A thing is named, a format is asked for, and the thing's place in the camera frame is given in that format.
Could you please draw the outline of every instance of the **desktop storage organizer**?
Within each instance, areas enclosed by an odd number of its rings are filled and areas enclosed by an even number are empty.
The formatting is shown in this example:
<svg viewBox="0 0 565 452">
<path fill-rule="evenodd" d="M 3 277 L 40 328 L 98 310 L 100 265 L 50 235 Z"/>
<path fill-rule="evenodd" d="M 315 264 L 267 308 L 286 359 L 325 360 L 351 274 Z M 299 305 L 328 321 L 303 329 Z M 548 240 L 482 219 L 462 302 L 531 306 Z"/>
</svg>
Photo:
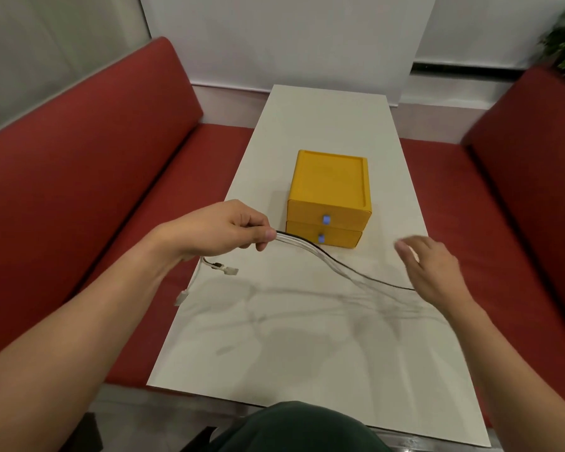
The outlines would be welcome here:
<svg viewBox="0 0 565 452">
<path fill-rule="evenodd" d="M 363 157 L 299 151 L 287 203 L 287 233 L 354 248 L 372 214 Z"/>
</svg>

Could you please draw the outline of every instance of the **red bench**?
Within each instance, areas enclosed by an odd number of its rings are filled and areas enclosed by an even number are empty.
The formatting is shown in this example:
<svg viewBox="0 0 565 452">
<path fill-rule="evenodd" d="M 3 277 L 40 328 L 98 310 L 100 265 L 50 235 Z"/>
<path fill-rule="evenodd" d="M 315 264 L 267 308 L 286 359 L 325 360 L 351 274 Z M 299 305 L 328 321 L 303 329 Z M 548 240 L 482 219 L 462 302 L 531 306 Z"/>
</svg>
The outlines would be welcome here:
<svg viewBox="0 0 565 452">
<path fill-rule="evenodd" d="M 0 350 L 151 228 L 226 196 L 252 130 L 201 116 L 160 38 L 0 131 Z M 402 140 L 429 234 L 565 398 L 565 85 L 530 70 L 466 143 Z M 195 264 L 166 277 L 108 382 L 145 386 Z"/>
</svg>

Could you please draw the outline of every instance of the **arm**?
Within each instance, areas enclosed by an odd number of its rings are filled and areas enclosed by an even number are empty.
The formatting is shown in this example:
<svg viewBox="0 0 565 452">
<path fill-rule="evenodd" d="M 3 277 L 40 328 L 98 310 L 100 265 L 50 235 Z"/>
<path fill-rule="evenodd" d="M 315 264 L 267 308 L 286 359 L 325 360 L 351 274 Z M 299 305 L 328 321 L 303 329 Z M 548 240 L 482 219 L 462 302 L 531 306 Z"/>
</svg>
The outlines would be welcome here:
<svg viewBox="0 0 565 452">
<path fill-rule="evenodd" d="M 239 201 L 187 214 L 151 231 L 79 295 L 0 352 L 0 452 L 56 451 L 177 263 L 276 237 Z"/>
<path fill-rule="evenodd" d="M 504 450 L 565 452 L 565 401 L 475 303 L 458 260 L 428 237 L 412 236 L 395 247 L 417 293 L 444 314 L 458 337 Z"/>
</svg>

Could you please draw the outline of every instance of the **green clothing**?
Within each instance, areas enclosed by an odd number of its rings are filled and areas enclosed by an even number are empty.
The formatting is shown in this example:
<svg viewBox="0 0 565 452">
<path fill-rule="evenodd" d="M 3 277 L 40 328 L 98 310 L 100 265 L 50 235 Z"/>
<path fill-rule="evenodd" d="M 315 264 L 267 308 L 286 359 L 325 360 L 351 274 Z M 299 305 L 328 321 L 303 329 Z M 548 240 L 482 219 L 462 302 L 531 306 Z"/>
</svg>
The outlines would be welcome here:
<svg viewBox="0 0 565 452">
<path fill-rule="evenodd" d="M 230 427 L 202 452 L 391 452 L 367 426 L 339 412 L 290 401 Z"/>
</svg>

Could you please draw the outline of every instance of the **white table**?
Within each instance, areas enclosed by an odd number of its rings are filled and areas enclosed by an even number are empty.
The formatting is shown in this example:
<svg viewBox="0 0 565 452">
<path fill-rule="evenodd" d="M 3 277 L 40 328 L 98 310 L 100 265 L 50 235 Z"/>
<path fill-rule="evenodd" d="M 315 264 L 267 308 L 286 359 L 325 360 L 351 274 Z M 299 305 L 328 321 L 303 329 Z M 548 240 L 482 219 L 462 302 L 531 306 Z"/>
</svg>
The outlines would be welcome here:
<svg viewBox="0 0 565 452">
<path fill-rule="evenodd" d="M 285 228 L 297 151 L 367 157 L 372 217 L 334 257 L 409 286 L 393 241 L 426 234 L 387 99 L 274 86 L 228 191 Z M 413 292 L 367 294 L 279 242 L 213 258 L 181 305 L 149 385 L 258 406 L 300 400 L 366 425 L 489 446 L 451 328 Z"/>
</svg>

